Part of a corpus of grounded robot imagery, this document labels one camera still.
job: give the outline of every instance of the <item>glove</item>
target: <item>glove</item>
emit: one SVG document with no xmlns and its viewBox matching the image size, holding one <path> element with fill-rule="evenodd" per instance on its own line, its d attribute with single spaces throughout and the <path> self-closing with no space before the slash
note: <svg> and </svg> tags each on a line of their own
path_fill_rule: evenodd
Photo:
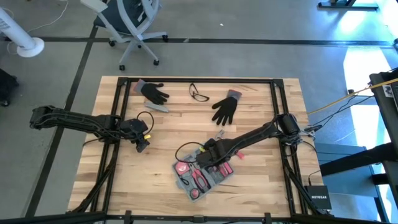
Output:
<svg viewBox="0 0 398 224">
<path fill-rule="evenodd" d="M 224 126 L 226 124 L 226 120 L 228 120 L 229 124 L 232 124 L 236 106 L 238 105 L 238 100 L 240 99 L 241 95 L 242 93 L 238 91 L 229 90 L 225 99 L 215 103 L 211 107 L 213 109 L 219 108 L 211 120 L 215 121 L 217 119 L 217 125 L 219 125 L 222 121 Z"/>
<path fill-rule="evenodd" d="M 144 97 L 156 105 L 163 105 L 164 102 L 167 102 L 166 98 L 168 98 L 169 95 L 157 90 L 157 87 L 163 87 L 163 83 L 146 83 L 144 80 L 140 79 L 138 80 L 137 85 L 134 87 L 134 91 L 142 93 Z"/>
</svg>

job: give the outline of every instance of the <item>gray tool case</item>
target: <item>gray tool case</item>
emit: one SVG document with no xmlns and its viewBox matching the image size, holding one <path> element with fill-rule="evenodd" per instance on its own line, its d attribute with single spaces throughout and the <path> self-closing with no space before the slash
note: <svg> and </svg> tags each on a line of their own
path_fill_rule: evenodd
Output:
<svg viewBox="0 0 398 224">
<path fill-rule="evenodd" d="M 183 161 L 195 161 L 196 155 L 200 153 L 197 149 L 193 154 L 185 156 Z M 188 198 L 192 202 L 204 197 L 208 192 L 213 190 L 218 184 L 230 178 L 234 171 L 228 162 L 216 167 L 207 167 L 200 169 L 199 165 L 194 163 L 176 162 L 172 166 L 173 172 L 177 178 L 177 186 L 184 190 Z M 205 182 L 201 180 L 200 176 L 203 174 Z"/>
</svg>

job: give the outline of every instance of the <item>gray floor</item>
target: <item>gray floor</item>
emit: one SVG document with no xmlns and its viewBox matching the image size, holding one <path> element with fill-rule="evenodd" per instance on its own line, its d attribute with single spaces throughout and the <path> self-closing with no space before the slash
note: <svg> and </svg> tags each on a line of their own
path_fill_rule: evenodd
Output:
<svg viewBox="0 0 398 224">
<path fill-rule="evenodd" d="M 69 2 L 64 17 L 52 26 L 33 31 L 32 35 L 88 37 L 95 16 L 79 0 Z M 165 30 L 171 38 L 392 40 L 377 12 L 319 11 L 316 4 L 314 0 L 164 0 L 164 8 L 150 29 Z M 64 5 L 65 1 L 54 0 L 0 0 L 0 6 L 14 11 L 15 20 L 26 30 L 53 21 Z M 100 29 L 96 36 L 108 37 L 109 34 Z M 37 106 L 62 107 L 65 104 L 85 45 L 47 42 L 44 52 L 26 59 L 9 55 L 6 44 L 0 43 L 0 67 L 17 76 L 21 83 L 11 106 L 0 108 L 0 175 L 3 177 L 0 218 L 24 214 L 52 137 L 53 129 L 29 129 L 30 112 Z M 93 44 L 73 111 L 91 113 L 103 75 L 299 78 L 308 111 L 346 94 L 343 64 L 349 47 L 153 43 L 149 47 L 160 58 L 158 67 L 153 66 L 152 59 L 144 52 L 137 50 L 126 64 L 126 71 L 120 72 L 118 61 L 125 47 L 126 44 L 114 48 L 107 43 Z M 359 49 L 364 54 L 374 50 Z M 391 67 L 398 66 L 398 54 L 394 49 L 384 48 L 382 55 Z M 310 122 L 318 121 L 338 107 L 311 116 Z M 344 127 L 347 133 L 337 131 L 338 126 Z M 347 110 L 317 133 L 317 141 L 333 144 L 353 129 Z M 83 133 L 64 132 L 37 215 L 65 211 L 84 138 Z M 355 145 L 355 135 L 342 139 L 339 144 Z M 341 197 L 333 197 L 335 215 L 374 219 L 377 213 L 374 208 L 360 207 L 367 212 L 358 211 L 365 199 L 344 195 L 353 202 L 353 208 L 345 209 L 339 205 Z"/>
</svg>

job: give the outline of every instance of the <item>white office chair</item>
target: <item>white office chair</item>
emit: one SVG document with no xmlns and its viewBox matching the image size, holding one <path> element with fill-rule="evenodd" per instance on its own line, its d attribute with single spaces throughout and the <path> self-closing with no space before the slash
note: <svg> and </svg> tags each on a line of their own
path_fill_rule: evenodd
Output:
<svg viewBox="0 0 398 224">
<path fill-rule="evenodd" d="M 158 10 L 162 7 L 160 0 L 110 0 L 108 4 L 101 0 L 80 0 L 82 4 L 94 10 L 97 18 L 95 26 L 105 27 L 112 34 L 109 45 L 115 46 L 115 42 L 129 42 L 126 51 L 119 61 L 119 69 L 124 71 L 124 66 L 129 54 L 136 46 L 144 50 L 154 58 L 154 65 L 159 64 L 159 59 L 144 43 L 144 40 L 162 37 L 164 42 L 169 41 L 166 32 L 153 32 L 144 34 L 152 24 Z"/>
</svg>

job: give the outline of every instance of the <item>wooden table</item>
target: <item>wooden table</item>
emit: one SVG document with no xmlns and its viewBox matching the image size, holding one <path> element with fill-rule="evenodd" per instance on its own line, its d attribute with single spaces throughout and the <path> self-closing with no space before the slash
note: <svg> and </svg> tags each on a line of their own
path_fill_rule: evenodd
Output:
<svg viewBox="0 0 398 224">
<path fill-rule="evenodd" d="M 118 77 L 101 79 L 93 115 L 110 114 L 117 80 Z M 308 117 L 299 80 L 288 78 L 284 79 L 284 83 L 289 112 L 296 116 L 301 126 L 305 126 Z M 135 146 L 128 141 L 121 143 L 108 213 L 121 215 L 131 210 L 133 215 L 263 217 L 264 212 L 270 212 L 272 217 L 290 217 L 276 139 L 266 139 L 243 149 L 243 160 L 233 157 L 231 165 L 235 175 L 215 187 L 205 198 L 192 203 L 185 192 L 178 189 L 172 164 L 179 146 L 189 141 L 205 142 L 222 128 L 225 138 L 235 138 L 258 128 L 274 116 L 269 85 L 197 83 L 196 86 L 200 94 L 210 97 L 209 101 L 195 101 L 188 94 L 189 83 L 166 83 L 161 91 L 170 95 L 166 104 L 169 113 L 144 107 L 147 99 L 131 89 L 126 119 L 135 118 L 141 111 L 150 111 L 155 125 L 150 134 L 150 146 L 142 153 L 137 153 Z M 243 95 L 232 125 L 217 126 L 211 121 L 215 113 L 211 106 L 225 98 L 229 89 L 240 91 Z M 283 111 L 279 94 L 277 98 L 279 110 Z M 151 119 L 147 114 L 140 116 L 140 119 L 150 126 Z M 94 138 L 89 134 L 86 140 Z M 313 144 L 310 138 L 305 140 Z M 187 146 L 179 156 L 183 157 L 195 148 Z M 83 148 L 68 209 L 77 207 L 94 186 L 102 151 L 103 143 L 100 142 L 89 143 Z M 310 146 L 300 144 L 297 156 L 305 185 L 308 175 L 319 170 L 317 155 Z M 322 184 L 320 173 L 313 174 L 311 181 L 315 185 Z M 295 208 L 300 212 L 299 197 L 293 183 L 292 188 Z M 103 203 L 103 192 L 104 187 L 98 208 Z"/>
</svg>

